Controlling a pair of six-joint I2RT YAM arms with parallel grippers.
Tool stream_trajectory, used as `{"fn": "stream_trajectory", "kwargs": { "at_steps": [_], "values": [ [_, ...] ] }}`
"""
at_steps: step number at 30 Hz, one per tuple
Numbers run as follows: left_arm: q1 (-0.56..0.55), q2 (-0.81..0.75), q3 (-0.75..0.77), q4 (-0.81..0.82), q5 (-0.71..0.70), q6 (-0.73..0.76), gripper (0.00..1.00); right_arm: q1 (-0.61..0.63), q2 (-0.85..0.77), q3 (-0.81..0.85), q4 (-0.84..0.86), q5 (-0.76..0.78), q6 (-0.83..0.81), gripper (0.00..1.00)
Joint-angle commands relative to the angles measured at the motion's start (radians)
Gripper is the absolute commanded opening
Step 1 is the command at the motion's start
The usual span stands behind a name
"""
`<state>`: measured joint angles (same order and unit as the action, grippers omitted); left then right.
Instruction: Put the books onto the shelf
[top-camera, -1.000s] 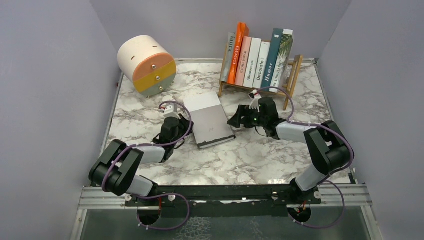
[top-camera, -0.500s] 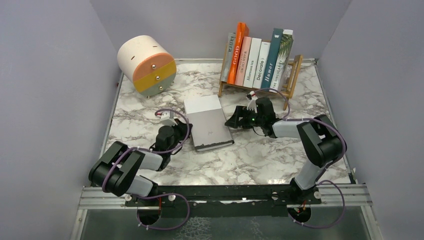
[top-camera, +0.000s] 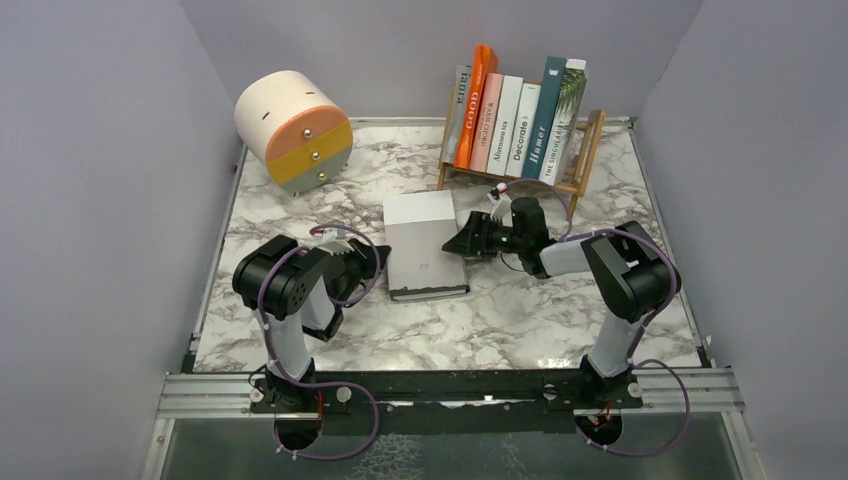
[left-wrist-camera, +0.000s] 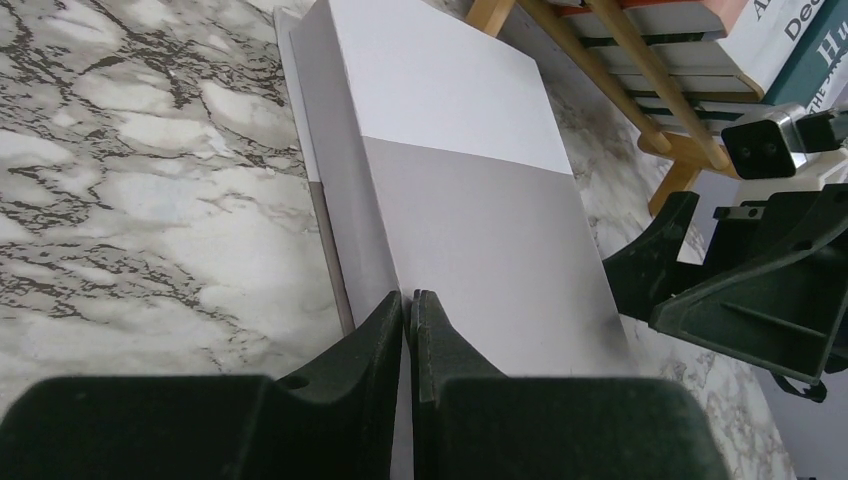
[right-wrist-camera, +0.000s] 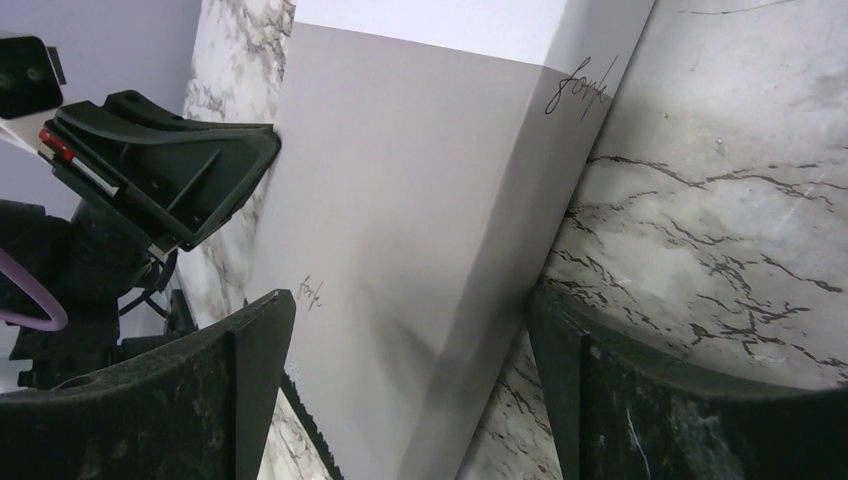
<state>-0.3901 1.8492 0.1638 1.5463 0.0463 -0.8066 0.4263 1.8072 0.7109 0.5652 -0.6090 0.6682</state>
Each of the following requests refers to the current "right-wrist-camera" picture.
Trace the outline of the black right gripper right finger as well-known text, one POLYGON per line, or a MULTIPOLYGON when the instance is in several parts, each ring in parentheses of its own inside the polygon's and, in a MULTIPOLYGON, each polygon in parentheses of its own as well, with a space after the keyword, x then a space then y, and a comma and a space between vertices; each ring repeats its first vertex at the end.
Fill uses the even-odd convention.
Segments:
POLYGON ((847 391, 747 380, 682 361, 553 291, 528 334, 567 479, 843 479, 847 391))

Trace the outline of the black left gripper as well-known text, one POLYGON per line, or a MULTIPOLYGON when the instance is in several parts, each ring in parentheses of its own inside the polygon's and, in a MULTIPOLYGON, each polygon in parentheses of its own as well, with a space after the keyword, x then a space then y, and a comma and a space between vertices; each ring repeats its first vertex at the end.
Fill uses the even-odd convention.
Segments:
POLYGON ((32 366, 18 386, 49 390, 197 331, 181 290, 169 308, 153 299, 177 255, 157 260, 146 248, 190 251, 207 239, 244 206, 281 146, 270 124, 185 119, 134 90, 59 108, 39 133, 39 154, 84 203, 71 220, 1 203, 2 249, 68 315, 57 332, 20 328, 7 357, 32 366), (120 317, 141 304, 163 318, 163 332, 121 339, 120 317))

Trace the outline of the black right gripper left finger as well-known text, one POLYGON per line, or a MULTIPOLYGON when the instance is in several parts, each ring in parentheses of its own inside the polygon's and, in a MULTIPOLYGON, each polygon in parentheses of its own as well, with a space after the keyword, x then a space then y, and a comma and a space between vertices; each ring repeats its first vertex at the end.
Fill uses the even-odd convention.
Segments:
POLYGON ((49 390, 1 398, 5 479, 254 479, 294 327, 274 290, 49 390))

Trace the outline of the grey white bottom book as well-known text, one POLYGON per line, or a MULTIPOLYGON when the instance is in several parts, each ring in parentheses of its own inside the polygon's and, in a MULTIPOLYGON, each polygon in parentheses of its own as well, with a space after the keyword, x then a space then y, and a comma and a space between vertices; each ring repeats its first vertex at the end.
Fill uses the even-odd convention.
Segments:
POLYGON ((301 1, 247 296, 347 479, 452 479, 652 10, 301 1))

